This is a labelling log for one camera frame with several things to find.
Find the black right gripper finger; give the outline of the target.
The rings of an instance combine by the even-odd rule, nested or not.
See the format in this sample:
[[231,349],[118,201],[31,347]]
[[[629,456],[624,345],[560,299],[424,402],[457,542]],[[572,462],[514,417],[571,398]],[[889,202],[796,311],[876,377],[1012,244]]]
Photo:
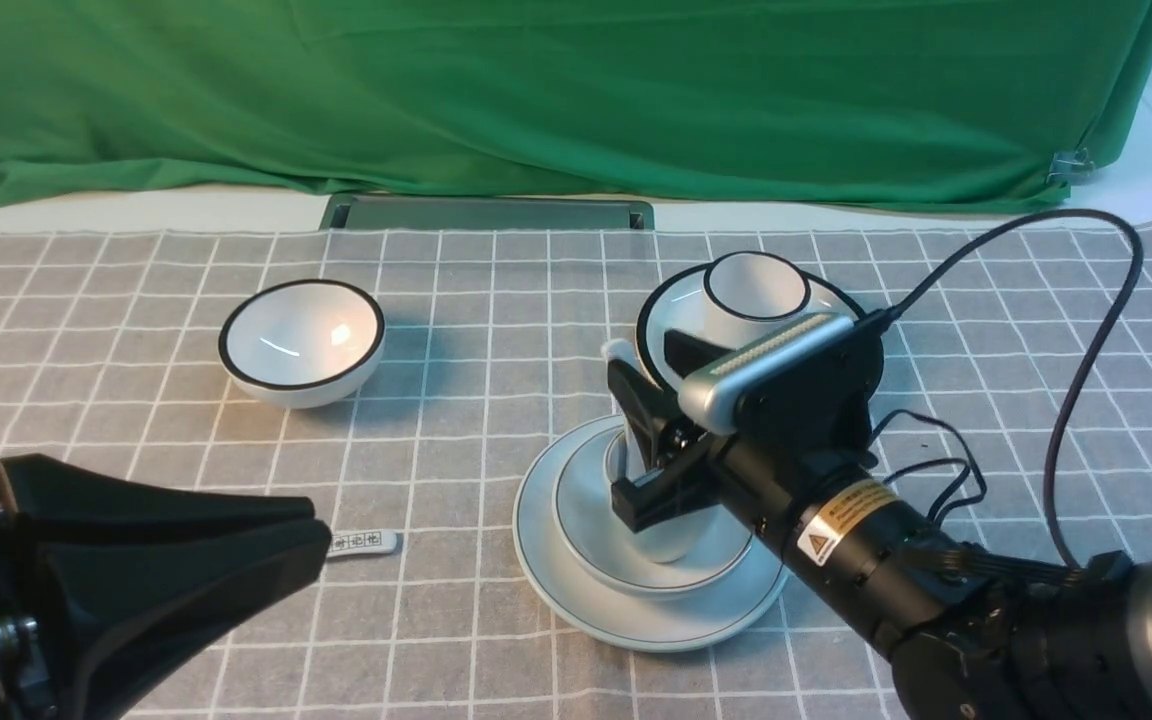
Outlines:
[[[710,343],[682,331],[667,331],[664,348],[668,365],[675,369],[681,379],[732,351],[732,348]],[[667,386],[660,388],[664,389],[664,396],[630,397],[623,404],[617,404],[623,420],[631,425],[647,471],[658,464],[664,452],[698,437],[698,430],[679,409],[677,389]]]
[[719,507],[728,497],[723,452],[728,439],[692,439],[664,452],[658,464],[639,478],[621,478],[611,486],[611,507],[632,533],[669,520]]

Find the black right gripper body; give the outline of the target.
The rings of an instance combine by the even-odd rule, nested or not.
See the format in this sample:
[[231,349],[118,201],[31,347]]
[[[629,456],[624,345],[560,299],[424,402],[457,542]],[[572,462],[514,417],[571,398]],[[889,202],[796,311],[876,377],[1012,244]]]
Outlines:
[[741,397],[736,432],[721,437],[768,433],[796,454],[838,450],[872,465],[869,402],[882,378],[882,318],[855,320],[844,336]]

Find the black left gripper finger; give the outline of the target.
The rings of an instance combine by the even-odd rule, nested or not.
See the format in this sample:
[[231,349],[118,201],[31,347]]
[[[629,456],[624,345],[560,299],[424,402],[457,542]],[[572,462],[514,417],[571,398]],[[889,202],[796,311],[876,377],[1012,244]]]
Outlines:
[[60,719],[119,719],[237,626],[314,583],[332,533],[283,521],[195,541],[46,552]]
[[41,454],[0,461],[0,556],[12,561],[317,558],[305,497],[147,486]]

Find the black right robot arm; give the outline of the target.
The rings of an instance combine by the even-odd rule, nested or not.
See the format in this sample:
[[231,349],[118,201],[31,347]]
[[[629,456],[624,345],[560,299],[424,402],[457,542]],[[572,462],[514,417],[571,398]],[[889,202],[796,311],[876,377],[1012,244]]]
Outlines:
[[884,311],[810,314],[695,378],[730,410],[682,410],[626,361],[607,382],[647,471],[617,479],[634,533],[721,506],[890,664],[911,719],[1152,719],[1152,562],[1083,568],[956,541],[870,475]]

